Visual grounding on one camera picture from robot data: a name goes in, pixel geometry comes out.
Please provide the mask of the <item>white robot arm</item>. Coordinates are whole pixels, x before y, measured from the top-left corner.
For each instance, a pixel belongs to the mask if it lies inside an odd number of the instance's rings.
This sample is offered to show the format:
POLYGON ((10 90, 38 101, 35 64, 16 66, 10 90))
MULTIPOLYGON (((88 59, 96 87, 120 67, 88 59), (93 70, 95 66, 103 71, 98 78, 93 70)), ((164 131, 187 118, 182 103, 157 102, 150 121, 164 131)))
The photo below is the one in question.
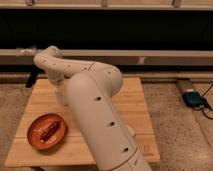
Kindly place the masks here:
POLYGON ((111 100, 123 84, 117 67, 64 59, 55 46, 37 53, 34 64, 71 108, 100 171, 152 171, 111 100))

